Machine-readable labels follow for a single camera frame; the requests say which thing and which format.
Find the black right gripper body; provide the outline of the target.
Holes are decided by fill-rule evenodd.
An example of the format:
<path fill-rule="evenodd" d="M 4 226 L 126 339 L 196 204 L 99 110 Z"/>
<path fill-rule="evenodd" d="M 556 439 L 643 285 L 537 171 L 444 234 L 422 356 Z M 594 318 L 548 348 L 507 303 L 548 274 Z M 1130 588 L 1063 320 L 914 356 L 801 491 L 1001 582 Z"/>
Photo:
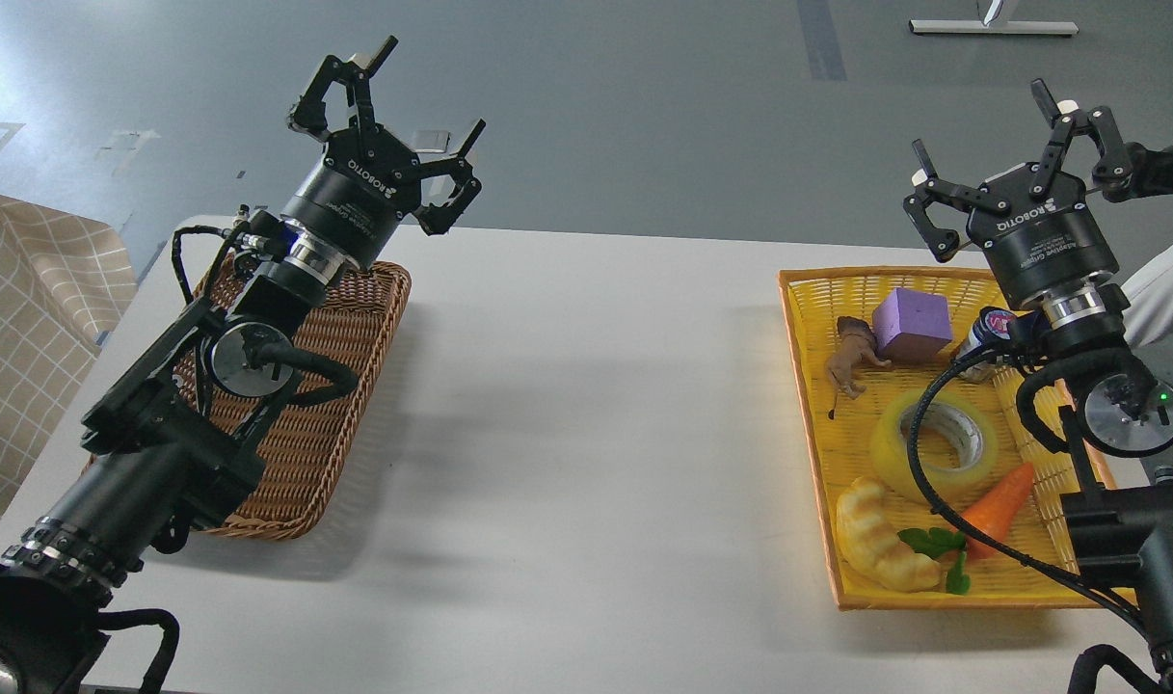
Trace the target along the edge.
<path fill-rule="evenodd" d="M 1085 198 L 1085 184 L 1070 174 L 1055 175 L 1043 198 L 1035 200 L 1030 164 L 988 177 L 979 189 L 1006 207 L 974 207 L 967 233 L 982 251 L 1006 305 L 1035 308 L 1044 295 L 1105 283 L 1119 271 Z"/>

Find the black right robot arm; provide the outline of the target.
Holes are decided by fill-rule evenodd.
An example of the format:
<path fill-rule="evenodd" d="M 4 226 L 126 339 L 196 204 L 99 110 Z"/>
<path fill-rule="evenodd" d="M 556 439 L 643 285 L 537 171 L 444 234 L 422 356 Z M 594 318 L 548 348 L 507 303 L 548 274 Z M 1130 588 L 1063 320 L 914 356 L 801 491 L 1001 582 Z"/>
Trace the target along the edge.
<path fill-rule="evenodd" d="M 1108 645 L 1077 656 L 1067 690 L 1093 693 L 1107 667 L 1137 693 L 1173 693 L 1173 470 L 1141 487 L 1110 489 L 1091 453 L 1145 462 L 1173 445 L 1173 387 L 1130 348 L 1119 264 L 1089 207 L 1089 193 L 1124 195 L 1135 166 L 1106 106 L 1079 107 L 1036 79 L 1035 104 L 1050 128 L 1040 157 L 974 186 L 945 181 L 921 141 L 906 215 L 940 263 L 982 251 L 1006 307 L 1019 312 L 1009 343 L 983 343 L 935 377 L 913 409 L 906 449 L 914 483 L 969 539 L 1114 612 L 1146 642 L 1146 675 Z M 1006 358 L 1023 373 L 1015 413 L 1049 453 L 1065 453 L 1077 490 L 1062 494 L 1074 571 L 1037 562 L 965 520 L 920 462 L 920 429 L 935 396 L 962 372 Z"/>

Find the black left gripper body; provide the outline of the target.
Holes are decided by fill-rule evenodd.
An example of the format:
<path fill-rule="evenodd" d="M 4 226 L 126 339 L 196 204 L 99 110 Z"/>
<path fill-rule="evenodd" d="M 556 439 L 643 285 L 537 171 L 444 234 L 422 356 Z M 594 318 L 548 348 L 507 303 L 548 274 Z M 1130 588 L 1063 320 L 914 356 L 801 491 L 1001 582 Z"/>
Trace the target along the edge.
<path fill-rule="evenodd" d="M 369 267 L 398 223 L 422 203 L 422 184 L 392 176 L 414 159 L 381 124 L 332 132 L 282 217 L 350 256 L 354 267 Z"/>

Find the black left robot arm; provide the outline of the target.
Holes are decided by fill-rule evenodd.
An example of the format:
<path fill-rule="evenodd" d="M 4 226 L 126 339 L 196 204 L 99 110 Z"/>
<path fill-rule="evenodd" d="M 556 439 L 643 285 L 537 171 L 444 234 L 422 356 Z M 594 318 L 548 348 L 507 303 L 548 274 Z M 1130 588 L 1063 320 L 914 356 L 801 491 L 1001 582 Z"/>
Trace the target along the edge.
<path fill-rule="evenodd" d="M 221 247 L 199 293 L 175 271 L 184 307 L 84 414 L 91 465 L 0 558 L 0 693 L 76 693 L 111 632 L 158 627 L 140 689 L 160 693 L 179 647 L 164 608 L 111 611 L 145 549 L 176 553 L 258 488 L 263 438 L 289 408 L 345 399 L 360 377 L 296 338 L 344 278 L 369 268 L 413 217 L 445 234 L 480 193 L 457 152 L 423 162 L 375 118 L 373 57 L 330 54 L 291 107 L 290 130 L 323 145 L 279 215 L 240 211 L 215 227 Z"/>

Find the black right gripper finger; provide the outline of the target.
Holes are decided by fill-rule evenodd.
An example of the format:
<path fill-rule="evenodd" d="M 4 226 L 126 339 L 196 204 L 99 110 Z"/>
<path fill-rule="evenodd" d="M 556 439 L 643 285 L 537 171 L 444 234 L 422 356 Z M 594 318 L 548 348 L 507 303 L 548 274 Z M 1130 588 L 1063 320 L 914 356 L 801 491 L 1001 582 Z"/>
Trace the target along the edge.
<path fill-rule="evenodd" d="M 911 151 L 920 166 L 913 174 L 913 192 L 902 199 L 902 207 L 934 259 L 947 263 L 962 247 L 961 234 L 952 229 L 940 227 L 935 224 L 928 215 L 929 206 L 933 203 L 943 203 L 951 209 L 965 212 L 965 215 L 970 215 L 977 209 L 992 212 L 994 193 L 944 181 L 938 175 L 937 168 L 934 166 L 922 140 L 917 138 L 911 142 Z"/>
<path fill-rule="evenodd" d="M 1047 198 L 1055 177 L 1062 172 L 1067 149 L 1078 137 L 1091 140 L 1097 150 L 1098 161 L 1091 177 L 1099 192 L 1125 192 L 1133 176 L 1133 163 L 1108 107 L 1082 109 L 1076 104 L 1062 104 L 1053 98 L 1043 79 L 1031 80 L 1029 88 L 1037 109 L 1052 129 L 1039 162 L 1032 166 L 1029 184 L 1032 200 Z"/>

